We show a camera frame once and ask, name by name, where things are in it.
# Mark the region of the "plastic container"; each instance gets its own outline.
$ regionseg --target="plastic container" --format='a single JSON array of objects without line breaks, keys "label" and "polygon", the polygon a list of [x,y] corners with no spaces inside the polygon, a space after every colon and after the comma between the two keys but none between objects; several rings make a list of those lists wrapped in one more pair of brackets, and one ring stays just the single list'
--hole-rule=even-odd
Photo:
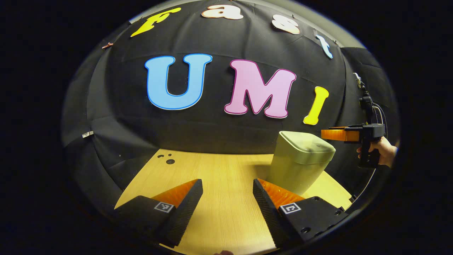
[{"label": "plastic container", "polygon": [[280,131],[266,181],[302,195],[332,160],[335,148],[301,132]]}]

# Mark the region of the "black fabric backdrop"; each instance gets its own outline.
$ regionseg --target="black fabric backdrop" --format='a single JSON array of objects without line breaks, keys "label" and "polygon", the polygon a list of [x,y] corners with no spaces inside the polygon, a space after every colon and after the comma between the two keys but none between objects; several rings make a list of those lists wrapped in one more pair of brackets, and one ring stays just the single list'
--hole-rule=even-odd
[{"label": "black fabric backdrop", "polygon": [[[238,6],[244,18],[203,18],[201,13],[214,4]],[[393,92],[379,64],[365,49],[340,49],[327,36],[299,20],[299,35],[276,29],[271,24],[272,16],[282,13],[261,5],[225,0],[176,7],[182,9],[133,38],[130,35],[148,17],[114,31],[90,53],[68,88],[62,123],[67,161],[81,190],[102,213],[113,210],[121,190],[159,148],[273,153],[278,131],[320,136],[321,129],[364,122],[353,72],[359,73],[373,99],[384,109],[389,140],[395,143],[399,125]],[[316,34],[330,45],[333,59],[325,55]],[[101,49],[107,42],[114,45]],[[168,90],[181,94],[187,89],[188,77],[183,57],[191,53],[213,56],[206,66],[203,96],[198,103],[178,111],[152,105],[146,91],[145,61],[174,56]],[[249,111],[244,115],[223,111],[231,99],[234,70],[229,63],[234,59],[256,62],[265,82],[278,69],[297,75],[289,95],[287,118],[269,118],[263,111],[254,115],[248,100]],[[326,88],[329,97],[318,124],[311,126],[302,120],[310,111],[316,86]],[[94,131],[93,136],[81,137],[90,130]],[[370,170],[357,168],[358,145],[329,142],[337,152],[326,172],[357,196],[371,174]]]}]

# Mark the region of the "blue letter u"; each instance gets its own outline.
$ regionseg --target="blue letter u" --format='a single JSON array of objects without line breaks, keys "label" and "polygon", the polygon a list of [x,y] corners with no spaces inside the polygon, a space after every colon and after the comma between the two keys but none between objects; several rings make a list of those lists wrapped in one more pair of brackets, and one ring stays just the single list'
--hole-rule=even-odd
[{"label": "blue letter u", "polygon": [[165,110],[182,110],[196,104],[203,94],[204,68],[212,61],[208,54],[189,54],[184,62],[189,64],[187,91],[182,95],[172,95],[167,90],[169,66],[175,58],[162,56],[146,61],[148,69],[147,90],[151,103]]}]

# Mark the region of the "table surface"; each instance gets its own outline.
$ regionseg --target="table surface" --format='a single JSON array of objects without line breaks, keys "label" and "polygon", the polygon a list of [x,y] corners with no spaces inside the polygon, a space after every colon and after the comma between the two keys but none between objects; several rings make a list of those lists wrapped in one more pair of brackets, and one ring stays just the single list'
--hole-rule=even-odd
[{"label": "table surface", "polygon": [[[265,254],[276,248],[252,187],[253,179],[266,179],[272,156],[159,149],[124,190],[115,208],[138,195],[151,198],[188,181],[201,179],[203,195],[180,244],[171,250],[187,255],[212,255],[222,250],[232,251],[235,255]],[[167,164],[169,159],[175,163]],[[326,172],[322,172],[302,195],[304,198],[313,196],[344,209],[351,204],[351,195]]]}]

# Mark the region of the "green bin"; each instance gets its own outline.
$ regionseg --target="green bin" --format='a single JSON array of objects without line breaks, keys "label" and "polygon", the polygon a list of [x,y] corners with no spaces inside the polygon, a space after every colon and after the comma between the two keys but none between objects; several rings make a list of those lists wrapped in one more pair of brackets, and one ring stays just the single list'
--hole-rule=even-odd
[{"label": "green bin", "polygon": [[332,145],[313,134],[280,131],[266,181],[302,195],[334,154]]}]

